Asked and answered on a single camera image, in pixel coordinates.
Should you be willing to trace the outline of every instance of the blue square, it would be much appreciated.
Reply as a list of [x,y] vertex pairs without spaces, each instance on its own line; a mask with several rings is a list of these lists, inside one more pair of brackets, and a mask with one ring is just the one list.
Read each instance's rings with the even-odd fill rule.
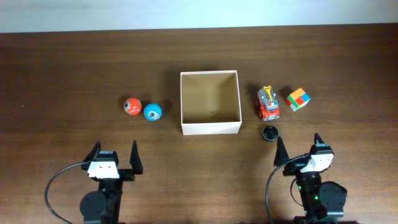
[[302,95],[301,99],[303,99],[304,102],[307,102],[308,100],[311,100],[311,98],[307,94]]

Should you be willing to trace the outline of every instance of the red ball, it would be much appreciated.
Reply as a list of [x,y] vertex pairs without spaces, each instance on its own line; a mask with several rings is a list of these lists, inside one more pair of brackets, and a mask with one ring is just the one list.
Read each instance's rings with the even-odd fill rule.
[[124,111],[129,115],[139,114],[141,108],[141,102],[137,98],[130,98],[124,102]]

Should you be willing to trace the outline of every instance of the blue ball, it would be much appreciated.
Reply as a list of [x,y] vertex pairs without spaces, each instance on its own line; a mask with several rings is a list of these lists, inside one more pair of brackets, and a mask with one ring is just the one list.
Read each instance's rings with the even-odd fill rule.
[[162,108],[155,103],[150,103],[144,108],[144,116],[149,121],[156,121],[162,116]]

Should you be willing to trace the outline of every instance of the green square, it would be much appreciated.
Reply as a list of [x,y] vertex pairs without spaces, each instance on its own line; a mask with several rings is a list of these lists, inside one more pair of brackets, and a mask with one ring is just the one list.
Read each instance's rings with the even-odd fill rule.
[[292,104],[293,104],[296,108],[299,108],[299,105],[296,103],[295,100],[293,100],[293,97],[289,96],[288,99],[290,100],[290,102],[292,102]]

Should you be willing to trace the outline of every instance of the eyeball toy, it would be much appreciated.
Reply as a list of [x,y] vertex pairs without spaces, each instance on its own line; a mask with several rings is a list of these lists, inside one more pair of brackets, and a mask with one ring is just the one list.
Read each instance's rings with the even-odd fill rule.
[[129,115],[139,114],[141,108],[141,102],[137,98],[130,98],[124,102],[124,111]]
[[155,103],[150,103],[144,108],[144,116],[149,121],[156,121],[162,116],[162,108]]

